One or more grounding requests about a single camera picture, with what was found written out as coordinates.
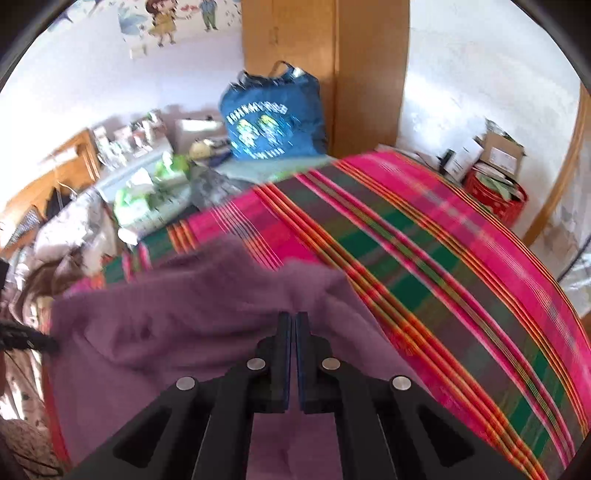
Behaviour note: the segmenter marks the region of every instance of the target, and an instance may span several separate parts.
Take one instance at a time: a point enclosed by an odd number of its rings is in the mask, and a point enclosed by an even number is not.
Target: white wall
[[[243,63],[240,31],[131,60],[116,8],[42,38],[0,92],[0,210],[40,175],[37,162],[81,129],[106,122],[113,130],[154,108],[169,121],[215,111]]]
[[[526,150],[523,235],[570,144],[580,80],[564,54],[511,0],[413,0],[398,146],[440,155],[495,121]]]

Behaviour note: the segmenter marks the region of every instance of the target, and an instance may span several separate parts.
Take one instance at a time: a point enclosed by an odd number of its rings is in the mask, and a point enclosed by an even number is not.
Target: cartoon boy sticker
[[[258,126],[261,129],[263,136],[271,145],[281,145],[283,143],[283,130],[274,118],[269,115],[261,115],[258,121]]]
[[[216,9],[217,3],[215,0],[203,0],[199,4],[199,10],[201,10],[201,14],[203,15],[203,22],[205,23],[206,32],[209,32],[212,28],[217,30]]]
[[[240,134],[238,135],[240,141],[250,148],[254,148],[255,140],[261,136],[256,127],[253,127],[244,119],[238,122],[236,130],[238,130],[238,133]]]
[[[164,37],[168,35],[170,44],[174,45],[174,32],[177,31],[175,20],[188,20],[191,15],[177,17],[178,0],[147,0],[146,11],[152,15],[154,28],[148,33],[159,37],[158,46],[164,47]]]

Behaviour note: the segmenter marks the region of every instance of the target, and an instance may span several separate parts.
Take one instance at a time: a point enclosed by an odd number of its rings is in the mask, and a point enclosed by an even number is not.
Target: bag handle
[[[274,77],[273,75],[276,74],[277,70],[279,69],[279,67],[281,65],[285,65],[287,67],[287,71],[278,77]],[[252,85],[252,84],[263,86],[265,84],[265,82],[279,83],[282,80],[282,77],[284,75],[288,74],[289,76],[292,76],[295,70],[296,70],[296,68],[291,63],[288,63],[285,60],[278,60],[273,65],[273,68],[271,69],[271,73],[269,74],[268,77],[250,75],[250,74],[248,74],[248,72],[246,70],[242,70],[238,74],[238,85],[240,85],[241,87],[246,87],[247,85]]]
[[[269,77],[273,78],[274,75],[277,72],[277,69],[281,66],[281,65],[285,65],[287,67],[287,72],[289,75],[293,74],[295,71],[295,67],[291,64],[286,62],[285,60],[277,60],[275,62],[275,64],[273,65],[273,68],[271,69],[271,73],[269,74]]]

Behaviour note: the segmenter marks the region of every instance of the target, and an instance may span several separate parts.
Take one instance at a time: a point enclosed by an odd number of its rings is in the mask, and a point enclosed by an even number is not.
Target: metal screw
[[[262,358],[251,358],[248,362],[246,362],[246,366],[250,370],[262,370],[265,368],[266,363]]]
[[[336,358],[325,358],[322,360],[322,368],[325,370],[338,370],[340,367],[340,362]]]
[[[177,380],[177,388],[182,391],[191,390],[196,385],[196,381],[191,377],[183,377]]]
[[[401,375],[400,377],[394,377],[392,380],[392,385],[396,390],[408,390],[410,387],[412,387],[413,383],[409,378],[403,377]]]

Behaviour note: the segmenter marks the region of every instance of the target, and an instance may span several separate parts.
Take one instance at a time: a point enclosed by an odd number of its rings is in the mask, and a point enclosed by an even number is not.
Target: plastic bag
[[[253,186],[249,181],[230,179],[207,168],[191,181],[191,202],[199,210],[206,210],[223,205]]]

